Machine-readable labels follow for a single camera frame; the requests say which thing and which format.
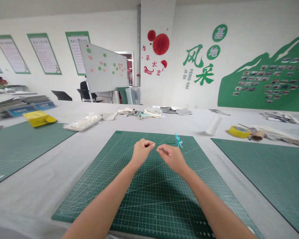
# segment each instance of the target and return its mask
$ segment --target white tablecloth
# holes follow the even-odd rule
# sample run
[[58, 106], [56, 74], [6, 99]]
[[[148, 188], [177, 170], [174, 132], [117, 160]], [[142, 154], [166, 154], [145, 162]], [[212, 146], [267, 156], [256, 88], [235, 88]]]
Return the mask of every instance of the white tablecloth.
[[[61, 123], [73, 122], [88, 112], [146, 107], [70, 101], [55, 103], [57, 107], [46, 112]], [[70, 224], [53, 221], [51, 216], [116, 130], [193, 136], [265, 238], [299, 238], [292, 226], [210, 137], [203, 134], [217, 114], [209, 110], [192, 111], [193, 114], [188, 116], [165, 114], [165, 118], [144, 120], [118, 115], [114, 121], [103, 121], [76, 133], [37, 158], [0, 183], [0, 238], [61, 238]], [[278, 130], [299, 129], [299, 125], [265, 120], [258, 113], [261, 110], [224, 111], [231, 116], [223, 116], [215, 138], [249, 142], [226, 132], [230, 126], [238, 123], [263, 124]], [[23, 117], [4, 119], [0, 120], [0, 125], [10, 126], [23, 121]], [[288, 145], [267, 139], [262, 143]]]

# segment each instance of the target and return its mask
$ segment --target plastic bag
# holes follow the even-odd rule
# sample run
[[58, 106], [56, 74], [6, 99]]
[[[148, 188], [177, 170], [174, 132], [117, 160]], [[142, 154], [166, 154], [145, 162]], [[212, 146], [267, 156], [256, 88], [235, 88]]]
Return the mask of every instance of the plastic bag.
[[64, 125], [63, 128], [73, 131], [83, 131], [100, 121], [102, 118], [101, 115], [90, 112], [82, 119]]

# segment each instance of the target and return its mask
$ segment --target yellow box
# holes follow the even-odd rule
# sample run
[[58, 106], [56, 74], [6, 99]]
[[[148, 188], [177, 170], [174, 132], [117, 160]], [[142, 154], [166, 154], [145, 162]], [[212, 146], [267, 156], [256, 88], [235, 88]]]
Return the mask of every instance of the yellow box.
[[25, 113], [23, 116], [30, 122], [33, 128], [56, 121], [55, 118], [49, 116], [44, 111], [33, 111]]

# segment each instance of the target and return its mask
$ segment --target hand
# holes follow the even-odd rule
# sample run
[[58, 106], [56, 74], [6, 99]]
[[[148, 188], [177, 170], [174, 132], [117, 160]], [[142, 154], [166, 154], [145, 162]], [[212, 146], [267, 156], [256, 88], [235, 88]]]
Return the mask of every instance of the hand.
[[154, 142], [145, 139], [141, 139], [140, 141], [136, 142], [134, 145], [131, 163], [140, 168], [155, 145], [156, 144]]
[[182, 152], [178, 147], [162, 144], [156, 150], [165, 163], [177, 174], [181, 175], [189, 166], [186, 164]]

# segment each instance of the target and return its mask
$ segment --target yellow tape roll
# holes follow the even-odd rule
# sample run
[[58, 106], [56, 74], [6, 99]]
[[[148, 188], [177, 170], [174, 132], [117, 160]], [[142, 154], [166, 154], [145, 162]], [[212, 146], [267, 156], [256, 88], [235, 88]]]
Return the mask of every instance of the yellow tape roll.
[[231, 126], [228, 130], [228, 133], [238, 138], [248, 138], [248, 136], [251, 134], [251, 131], [238, 126]]

